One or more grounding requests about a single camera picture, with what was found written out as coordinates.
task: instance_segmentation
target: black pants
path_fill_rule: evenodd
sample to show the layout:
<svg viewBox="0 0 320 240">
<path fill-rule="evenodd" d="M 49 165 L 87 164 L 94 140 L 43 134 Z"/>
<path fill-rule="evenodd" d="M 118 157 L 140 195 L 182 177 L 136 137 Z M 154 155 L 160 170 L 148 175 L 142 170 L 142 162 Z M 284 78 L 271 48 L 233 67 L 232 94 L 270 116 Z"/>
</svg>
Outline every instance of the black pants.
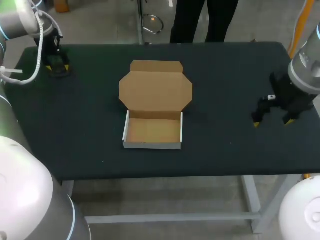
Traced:
<svg viewBox="0 0 320 240">
<path fill-rule="evenodd" d="M 224 42 L 239 0 L 207 0 L 209 29 L 206 42 Z M 192 43 L 205 0 L 177 0 L 170 43 Z"/>
</svg>

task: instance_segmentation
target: white cable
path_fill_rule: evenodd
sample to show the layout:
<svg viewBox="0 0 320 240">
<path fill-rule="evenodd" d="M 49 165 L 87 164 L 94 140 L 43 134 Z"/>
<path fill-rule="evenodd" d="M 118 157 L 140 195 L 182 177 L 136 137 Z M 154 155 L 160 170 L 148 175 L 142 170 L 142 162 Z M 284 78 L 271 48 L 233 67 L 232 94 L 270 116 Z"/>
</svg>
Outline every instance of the white cable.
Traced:
<svg viewBox="0 0 320 240">
<path fill-rule="evenodd" d="M 299 21 L 299 18 L 301 17 L 306 5 L 307 5 L 307 1 L 308 0 L 304 0 L 304 4 L 303 4 L 303 7 L 298 15 L 298 17 L 296 18 L 296 21 L 295 21 L 295 25 L 294 25 L 294 30 L 293 30 L 293 36 L 292 36 L 292 39 L 291 39 L 291 45 L 290 45 L 290 49 L 288 49 L 288 53 L 290 53 L 294 47 L 294 41 L 295 41 L 295 35 L 296 35 L 296 28 L 297 28 L 297 25 L 298 25 L 298 21 Z"/>
<path fill-rule="evenodd" d="M 3 75 L 2 72 L 0 72 L 0 79 L 3 79 L 5 82 L 10 83 L 10 84 L 17 84 L 17 85 L 26 85 L 31 83 L 33 80 L 36 79 L 39 71 L 40 71 L 40 66 L 41 66 L 41 56 L 42 56 L 42 48 L 43 48 L 43 44 L 44 44 L 44 24 L 42 23 L 40 17 L 39 17 L 39 12 L 35 13 L 35 18 L 39 24 L 39 28 L 40 28 L 40 41 L 39 41 L 39 48 L 38 48 L 38 56 L 37 56 L 37 62 L 36 62 L 36 67 L 35 67 L 35 71 L 33 73 L 33 75 L 27 79 L 27 80 L 17 80 L 17 79 L 13 79 L 10 77 L 7 77 L 5 75 Z"/>
<path fill-rule="evenodd" d="M 35 10 L 36 10 L 37 12 L 39 12 L 39 9 L 38 9 L 37 5 L 34 3 L 34 1 L 32 1 L 32 0 L 28 0 L 28 1 L 29 1 L 29 3 L 30 3 L 32 6 L 34 6 Z"/>
<path fill-rule="evenodd" d="M 60 35 L 60 37 L 63 37 L 63 34 L 62 34 L 62 31 L 61 31 L 61 28 L 59 27 L 58 23 L 56 22 L 56 20 L 50 16 L 48 13 L 46 13 L 45 11 L 41 11 L 39 10 L 39 12 L 43 15 L 45 15 L 48 19 L 51 20 L 52 24 L 55 26 L 55 28 L 58 30 L 58 33 Z"/>
</svg>

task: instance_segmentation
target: box lid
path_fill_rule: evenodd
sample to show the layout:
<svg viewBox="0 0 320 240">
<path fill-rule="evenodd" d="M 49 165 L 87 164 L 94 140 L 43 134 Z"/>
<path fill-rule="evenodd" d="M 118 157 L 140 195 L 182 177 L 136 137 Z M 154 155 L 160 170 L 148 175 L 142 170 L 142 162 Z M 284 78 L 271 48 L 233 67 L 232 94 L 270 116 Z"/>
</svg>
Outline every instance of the box lid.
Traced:
<svg viewBox="0 0 320 240">
<path fill-rule="evenodd" d="M 120 81 L 119 99 L 131 111 L 181 112 L 192 90 L 180 62 L 134 60 Z"/>
</svg>

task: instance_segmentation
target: cardboard box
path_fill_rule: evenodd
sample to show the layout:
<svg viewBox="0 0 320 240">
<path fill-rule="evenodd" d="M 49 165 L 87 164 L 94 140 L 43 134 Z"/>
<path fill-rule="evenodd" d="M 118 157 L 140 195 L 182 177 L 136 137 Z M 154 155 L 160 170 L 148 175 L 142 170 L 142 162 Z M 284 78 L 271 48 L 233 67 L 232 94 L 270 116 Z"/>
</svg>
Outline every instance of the cardboard box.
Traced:
<svg viewBox="0 0 320 240">
<path fill-rule="evenodd" d="M 192 90 L 180 62 L 134 60 L 119 84 L 119 99 L 128 108 L 123 146 L 181 149 L 182 110 L 191 102 Z"/>
</svg>

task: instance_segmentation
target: black table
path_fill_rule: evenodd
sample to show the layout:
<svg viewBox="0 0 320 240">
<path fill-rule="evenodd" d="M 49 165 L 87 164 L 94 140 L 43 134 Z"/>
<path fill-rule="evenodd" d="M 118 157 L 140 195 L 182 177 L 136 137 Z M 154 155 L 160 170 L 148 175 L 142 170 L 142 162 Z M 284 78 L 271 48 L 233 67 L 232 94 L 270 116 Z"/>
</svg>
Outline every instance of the black table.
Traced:
<svg viewBox="0 0 320 240">
<path fill-rule="evenodd" d="M 288 65 L 275 42 L 66 46 L 73 75 L 7 84 L 5 92 L 33 154 L 58 180 L 280 175 L 320 172 L 320 121 L 315 109 L 284 126 L 272 109 L 254 128 L 251 112 L 272 94 L 270 74 Z M 37 50 L 17 69 L 33 74 Z M 133 60 L 180 61 L 193 83 L 183 111 L 182 150 L 124 149 L 126 108 L 119 81 Z"/>
</svg>

